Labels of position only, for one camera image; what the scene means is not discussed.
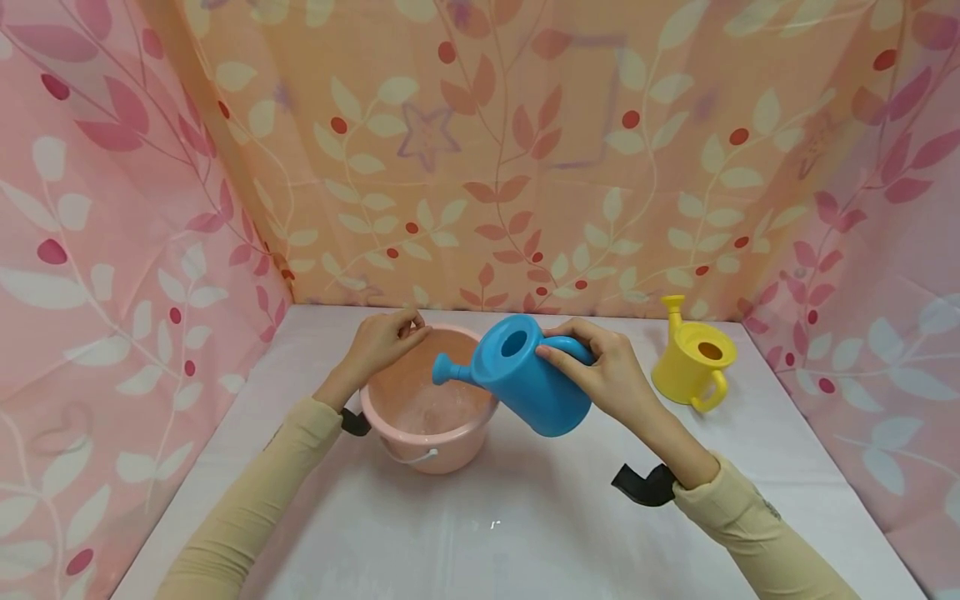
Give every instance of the yellow watering can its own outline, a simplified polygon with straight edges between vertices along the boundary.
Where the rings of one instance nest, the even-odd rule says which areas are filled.
[[[660,301],[667,308],[670,332],[666,351],[651,376],[654,386],[678,404],[689,404],[700,413],[709,412],[727,396],[723,370],[736,360],[736,346],[716,327],[684,323],[680,316],[683,296],[664,296]],[[703,399],[710,383],[713,393]]]

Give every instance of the pink bucket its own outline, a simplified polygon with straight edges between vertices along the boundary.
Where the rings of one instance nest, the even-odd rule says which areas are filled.
[[[461,381],[435,386],[430,379],[437,354],[466,365],[479,341],[468,329],[435,324],[426,340],[360,390],[363,414],[395,461],[440,475],[480,451],[496,398]]]

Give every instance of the beige sleeve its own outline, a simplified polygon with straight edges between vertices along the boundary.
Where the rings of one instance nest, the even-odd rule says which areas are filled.
[[[341,419],[326,404],[301,400],[181,550],[156,599],[235,600],[303,479],[339,436]]]
[[[816,550],[780,518],[749,479],[721,456],[720,473],[684,490],[676,504],[714,541],[727,548],[760,600],[848,600],[859,596]]]

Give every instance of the white tablecloth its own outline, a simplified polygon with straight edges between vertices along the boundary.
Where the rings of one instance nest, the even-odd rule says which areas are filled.
[[[117,600],[153,597],[170,563],[287,410],[311,394],[372,309],[297,306],[143,546]],[[425,311],[479,333],[503,315]],[[538,317],[544,325],[562,317]],[[666,322],[597,319],[630,336],[649,372]],[[705,417],[665,403],[750,477],[865,600],[924,598],[739,324],[728,399]],[[355,406],[357,399],[351,401]],[[611,487],[624,463],[659,461],[597,409],[559,439],[501,406],[477,459],[422,475],[373,432],[343,435],[306,481],[244,590],[276,600],[754,597],[726,551],[673,505],[637,506]]]

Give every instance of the blue watering can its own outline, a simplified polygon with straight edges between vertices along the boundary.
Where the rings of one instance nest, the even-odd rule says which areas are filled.
[[[556,438],[580,424],[590,399],[577,384],[534,353],[539,345],[570,354],[592,365],[593,354],[573,338],[544,338],[529,315],[513,315],[493,326],[473,351],[470,364],[454,365],[446,354],[433,364],[433,383],[457,379],[500,399],[534,431]]]

